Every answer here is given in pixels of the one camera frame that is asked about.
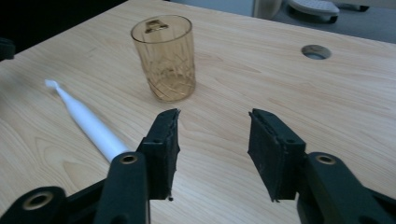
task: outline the glass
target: glass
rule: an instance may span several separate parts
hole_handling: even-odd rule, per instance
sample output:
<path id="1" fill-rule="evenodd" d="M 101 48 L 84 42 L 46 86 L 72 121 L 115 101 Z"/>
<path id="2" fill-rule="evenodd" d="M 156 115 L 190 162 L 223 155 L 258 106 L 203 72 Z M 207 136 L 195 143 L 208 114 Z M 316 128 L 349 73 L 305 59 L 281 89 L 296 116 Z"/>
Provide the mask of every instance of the glass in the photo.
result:
<path id="1" fill-rule="evenodd" d="M 149 87 L 163 102 L 190 96 L 195 89 L 191 22 L 159 16 L 139 22 L 131 31 Z"/>

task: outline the wooden table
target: wooden table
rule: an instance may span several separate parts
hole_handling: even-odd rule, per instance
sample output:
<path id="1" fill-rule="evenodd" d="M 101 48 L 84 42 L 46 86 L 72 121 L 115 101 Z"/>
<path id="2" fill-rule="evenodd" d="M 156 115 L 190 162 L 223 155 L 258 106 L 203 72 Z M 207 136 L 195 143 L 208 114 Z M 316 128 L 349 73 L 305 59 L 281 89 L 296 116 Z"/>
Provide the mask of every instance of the wooden table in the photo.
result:
<path id="1" fill-rule="evenodd" d="M 193 23 L 197 87 L 164 104 L 151 95 L 129 32 L 145 18 Z M 301 53 L 306 45 L 327 60 Z M 250 117 L 277 114 L 307 152 L 341 158 L 361 183 L 396 198 L 396 45 L 273 21 L 134 0 L 0 63 L 0 214 L 23 193 L 68 195 L 106 177 L 108 162 L 44 79 L 90 107 L 135 149 L 157 114 L 181 109 L 173 195 L 152 223 L 298 223 L 296 202 L 271 203 L 247 154 Z"/>

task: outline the black bracket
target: black bracket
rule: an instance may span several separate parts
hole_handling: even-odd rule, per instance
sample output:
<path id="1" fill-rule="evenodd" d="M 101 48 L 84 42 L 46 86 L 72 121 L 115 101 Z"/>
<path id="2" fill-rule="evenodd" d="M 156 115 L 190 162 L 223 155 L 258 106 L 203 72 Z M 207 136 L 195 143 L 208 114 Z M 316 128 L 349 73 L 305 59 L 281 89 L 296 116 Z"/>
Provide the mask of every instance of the black bracket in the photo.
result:
<path id="1" fill-rule="evenodd" d="M 302 223 L 396 223 L 396 200 L 364 187 L 333 155 L 305 142 L 272 113 L 253 109 L 248 154 L 272 201 L 294 200 Z"/>
<path id="2" fill-rule="evenodd" d="M 69 197 L 59 187 L 22 195 L 0 224 L 150 223 L 149 200 L 171 198 L 176 171 L 179 110 L 162 112 L 136 152 L 113 159 L 107 178 Z"/>

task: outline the desk hole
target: desk hole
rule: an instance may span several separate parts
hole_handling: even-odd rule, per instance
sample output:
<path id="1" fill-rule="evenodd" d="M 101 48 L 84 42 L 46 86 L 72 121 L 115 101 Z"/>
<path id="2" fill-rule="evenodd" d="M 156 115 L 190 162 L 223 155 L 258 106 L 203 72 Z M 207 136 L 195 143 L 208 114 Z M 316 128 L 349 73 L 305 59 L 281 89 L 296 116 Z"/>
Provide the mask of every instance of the desk hole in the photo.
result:
<path id="1" fill-rule="evenodd" d="M 329 49 L 326 49 L 320 45 L 307 45 L 301 49 L 301 52 L 305 57 L 314 60 L 325 60 L 332 56 Z"/>

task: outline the glass rim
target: glass rim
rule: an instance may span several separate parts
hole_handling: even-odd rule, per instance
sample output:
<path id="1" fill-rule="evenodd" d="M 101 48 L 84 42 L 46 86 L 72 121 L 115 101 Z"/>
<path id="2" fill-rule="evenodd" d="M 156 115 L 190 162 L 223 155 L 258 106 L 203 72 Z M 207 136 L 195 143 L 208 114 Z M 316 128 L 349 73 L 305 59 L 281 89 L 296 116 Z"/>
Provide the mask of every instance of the glass rim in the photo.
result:
<path id="1" fill-rule="evenodd" d="M 170 40 L 149 42 L 149 41 L 142 41 L 142 40 L 139 40 L 139 39 L 137 39 L 137 38 L 134 37 L 134 29 L 135 29 L 139 24 L 141 24 L 141 23 L 143 23 L 143 22 L 146 22 L 146 21 L 152 21 L 152 20 L 154 20 L 154 19 L 163 18 L 163 17 L 179 17 L 179 18 L 181 18 L 181 19 L 187 21 L 187 22 L 189 23 L 190 27 L 189 27 L 189 29 L 186 31 L 186 33 L 184 33 L 183 35 L 180 35 L 180 36 L 178 36 L 178 37 L 176 37 L 176 38 L 173 38 L 173 39 L 170 39 Z M 150 17 L 150 18 L 147 18 L 147 19 L 145 19 L 145 20 L 143 20 L 143 21 L 138 22 L 138 23 L 132 28 L 132 30 L 131 30 L 131 37 L 132 37 L 132 39 L 133 39 L 134 41 L 139 42 L 139 43 L 142 43 L 142 44 L 161 44 L 161 43 L 171 42 L 171 41 L 175 41 L 175 40 L 177 40 L 177 39 L 180 39 L 180 38 L 182 38 L 182 37 L 188 35 L 189 33 L 191 33 L 191 31 L 192 31 L 192 22 L 191 22 L 189 19 L 187 19 L 187 18 L 185 18 L 185 17 L 183 17 L 183 16 L 179 16 L 179 15 L 160 15 L 160 16 Z"/>

